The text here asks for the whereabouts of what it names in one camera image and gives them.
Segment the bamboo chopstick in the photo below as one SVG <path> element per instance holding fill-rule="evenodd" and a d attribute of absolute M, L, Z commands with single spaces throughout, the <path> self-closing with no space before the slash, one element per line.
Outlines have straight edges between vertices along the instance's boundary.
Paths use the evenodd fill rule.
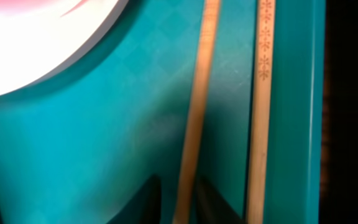
<path fill-rule="evenodd" d="M 276 0 L 257 1 L 246 222 L 262 224 L 269 144 Z"/>
<path fill-rule="evenodd" d="M 204 2 L 173 224 L 186 224 L 190 219 L 220 8 L 220 0 Z"/>

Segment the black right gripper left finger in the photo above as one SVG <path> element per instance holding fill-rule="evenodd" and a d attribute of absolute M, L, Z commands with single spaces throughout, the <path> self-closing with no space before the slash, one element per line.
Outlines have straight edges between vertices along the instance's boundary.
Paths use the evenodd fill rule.
<path fill-rule="evenodd" d="M 162 184 L 153 175 L 107 224 L 159 224 L 161 207 Z"/>

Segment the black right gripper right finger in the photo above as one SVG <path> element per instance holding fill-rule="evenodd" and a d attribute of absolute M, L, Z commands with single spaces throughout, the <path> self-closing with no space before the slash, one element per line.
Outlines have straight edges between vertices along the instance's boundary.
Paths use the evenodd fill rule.
<path fill-rule="evenodd" d="M 204 177 L 196 181 L 196 218 L 198 224 L 244 224 L 244 220 Z"/>

